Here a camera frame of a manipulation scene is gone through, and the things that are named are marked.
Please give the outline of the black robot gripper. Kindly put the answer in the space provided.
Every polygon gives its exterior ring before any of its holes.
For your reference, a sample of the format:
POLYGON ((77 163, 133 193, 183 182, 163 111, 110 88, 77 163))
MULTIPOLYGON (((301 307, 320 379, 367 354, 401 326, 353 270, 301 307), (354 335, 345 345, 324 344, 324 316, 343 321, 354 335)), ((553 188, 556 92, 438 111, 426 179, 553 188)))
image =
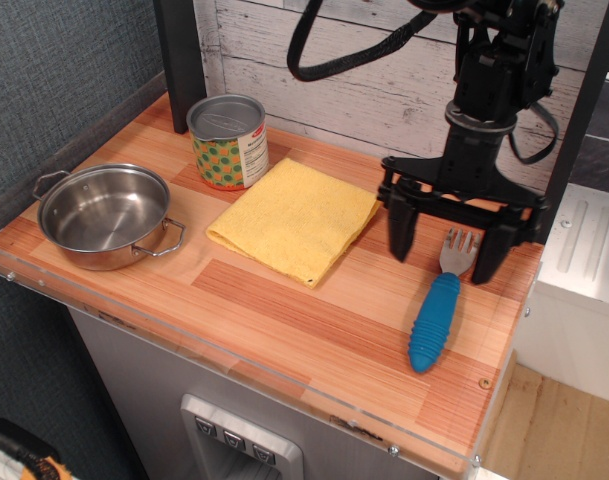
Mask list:
POLYGON ((505 137, 514 142, 515 117, 482 122, 449 117, 443 155, 437 158, 389 156, 379 199, 388 209, 389 249, 403 262, 422 213, 485 231, 474 284, 489 282, 513 244, 538 236, 544 197, 506 178, 496 161, 505 137))

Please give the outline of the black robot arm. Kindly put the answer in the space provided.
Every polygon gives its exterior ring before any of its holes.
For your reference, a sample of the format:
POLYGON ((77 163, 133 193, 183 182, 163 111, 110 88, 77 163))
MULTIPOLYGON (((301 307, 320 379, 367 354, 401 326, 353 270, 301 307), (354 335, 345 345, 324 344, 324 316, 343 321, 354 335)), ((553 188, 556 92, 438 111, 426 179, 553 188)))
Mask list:
POLYGON ((560 1, 418 1, 420 26, 450 13, 458 27, 457 84, 445 109, 450 129, 441 156, 387 157, 379 198, 388 210, 390 251, 404 260, 422 214, 484 232, 473 270, 488 282, 510 249, 539 234, 544 196, 508 180, 496 165, 503 141, 513 142, 517 115, 532 110, 552 130, 539 101, 558 74, 554 37, 560 1))

